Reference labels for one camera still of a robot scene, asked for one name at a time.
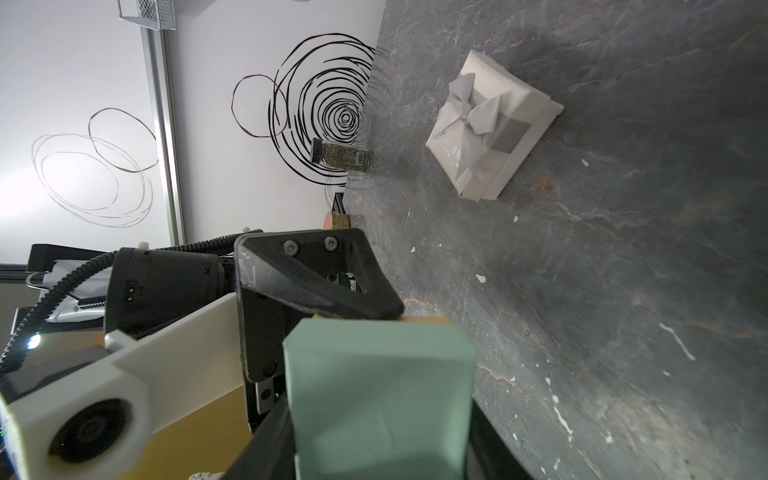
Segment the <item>mint green jewelry box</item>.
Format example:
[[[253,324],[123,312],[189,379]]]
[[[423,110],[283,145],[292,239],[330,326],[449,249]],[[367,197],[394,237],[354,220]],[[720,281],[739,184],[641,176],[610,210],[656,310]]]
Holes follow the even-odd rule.
[[[283,351],[298,478],[463,478],[476,362],[464,327],[305,319]]]

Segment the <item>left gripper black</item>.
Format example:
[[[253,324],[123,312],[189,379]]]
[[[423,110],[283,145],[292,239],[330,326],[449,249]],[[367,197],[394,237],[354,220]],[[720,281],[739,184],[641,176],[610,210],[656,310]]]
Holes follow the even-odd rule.
[[[359,229],[256,230],[114,258],[105,330],[141,339],[237,296],[246,416],[256,430],[286,391],[282,341],[303,318],[396,320],[404,304]]]

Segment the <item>white gift box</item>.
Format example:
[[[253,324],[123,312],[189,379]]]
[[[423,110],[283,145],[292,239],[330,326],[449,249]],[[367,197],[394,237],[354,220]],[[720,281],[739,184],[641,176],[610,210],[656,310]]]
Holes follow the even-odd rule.
[[[549,95],[472,50],[449,83],[425,146],[461,198],[493,201],[563,111]]]

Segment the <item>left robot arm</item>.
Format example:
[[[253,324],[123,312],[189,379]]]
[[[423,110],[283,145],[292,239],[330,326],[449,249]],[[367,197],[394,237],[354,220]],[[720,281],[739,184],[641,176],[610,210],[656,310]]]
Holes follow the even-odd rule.
[[[25,367],[26,338],[109,273],[105,344]],[[304,317],[394,320],[404,306],[358,229],[254,231],[95,256],[19,322],[1,358],[5,436],[156,432],[235,391],[282,391],[281,343]]]

